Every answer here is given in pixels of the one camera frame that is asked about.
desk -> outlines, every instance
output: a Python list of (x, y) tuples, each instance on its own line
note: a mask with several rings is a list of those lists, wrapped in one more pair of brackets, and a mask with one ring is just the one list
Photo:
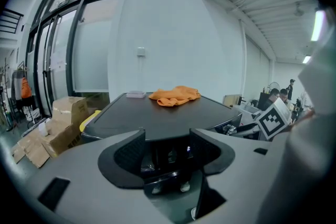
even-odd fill
[(83, 140), (91, 142), (145, 129), (147, 142), (163, 141), (188, 136), (190, 128), (210, 130), (241, 115), (203, 96), (183, 105), (164, 107), (149, 99), (149, 95), (145, 98), (120, 95), (85, 127)]

man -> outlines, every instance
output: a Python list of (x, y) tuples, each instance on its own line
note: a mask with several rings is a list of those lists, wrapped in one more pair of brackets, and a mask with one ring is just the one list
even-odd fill
[(287, 97), (287, 99), (288, 99), (288, 104), (287, 104), (287, 106), (288, 106), (288, 105), (290, 106), (290, 104), (292, 103), (292, 93), (293, 93), (293, 85), (294, 85), (294, 82), (295, 82), (295, 79), (291, 79), (291, 80), (290, 80), (290, 84), (289, 84), (289, 86), (287, 87), (287, 93), (288, 93), (288, 97)]
[(288, 93), (287, 93), (287, 90), (286, 89), (281, 89), (280, 90), (280, 99), (285, 103), (287, 104), (287, 98), (288, 98)]
[(272, 105), (280, 96), (280, 91), (278, 89), (272, 89), (271, 92), (269, 93), (270, 96), (265, 102), (265, 104), (262, 106), (261, 110), (265, 111), (266, 109), (269, 108), (270, 105)]

ceiling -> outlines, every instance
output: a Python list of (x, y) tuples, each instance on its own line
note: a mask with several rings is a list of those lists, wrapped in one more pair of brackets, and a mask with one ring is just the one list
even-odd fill
[(310, 42), (317, 0), (230, 0), (259, 28), (277, 61), (302, 63)]

cardboard box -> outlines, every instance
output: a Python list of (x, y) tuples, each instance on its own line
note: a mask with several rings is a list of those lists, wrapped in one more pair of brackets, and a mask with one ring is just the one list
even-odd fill
[(46, 123), (47, 136), (39, 139), (49, 153), (55, 158), (63, 151), (78, 145), (80, 141), (79, 125), (89, 117), (85, 98), (65, 97), (54, 101), (53, 117)]
[(12, 155), (18, 163), (24, 155), (38, 168), (49, 159), (49, 154), (39, 140), (38, 128), (33, 129), (12, 148)]
[(269, 140), (286, 128), (291, 119), (291, 112), (285, 103), (278, 98), (267, 110), (265, 110), (257, 119), (261, 131)]

yellow object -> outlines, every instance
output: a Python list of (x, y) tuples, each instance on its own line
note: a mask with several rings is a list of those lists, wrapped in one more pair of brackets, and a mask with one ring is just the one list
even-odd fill
[(89, 116), (86, 120), (84, 120), (84, 121), (80, 124), (80, 126), (79, 126), (79, 130), (80, 130), (81, 132), (83, 132), (84, 129), (85, 129), (85, 126), (88, 125), (89, 122), (92, 121), (93, 118), (95, 118), (100, 112), (101, 112), (101, 110), (95, 110), (94, 114), (92, 114), (91, 116)]
[(149, 96), (150, 99), (157, 100), (157, 103), (161, 106), (180, 105), (200, 97), (197, 89), (186, 86), (177, 86), (171, 91), (158, 89)]

